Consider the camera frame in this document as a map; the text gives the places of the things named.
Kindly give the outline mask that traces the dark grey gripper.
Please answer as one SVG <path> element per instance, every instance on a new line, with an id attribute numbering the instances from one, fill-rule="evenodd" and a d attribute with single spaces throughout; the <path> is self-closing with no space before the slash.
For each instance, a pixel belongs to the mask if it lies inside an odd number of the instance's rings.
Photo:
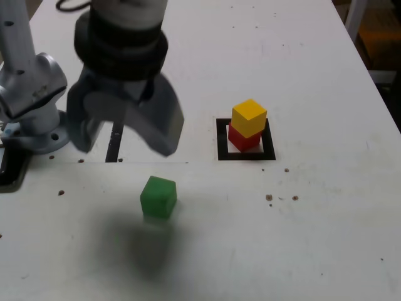
<path id="1" fill-rule="evenodd" d="M 89 153 L 104 122 L 134 130 L 155 152 L 172 155 L 179 144 L 184 115 L 175 91 L 163 75 L 144 80 L 116 80 L 82 70 L 69 89 L 66 103 L 68 135 L 81 152 Z"/>

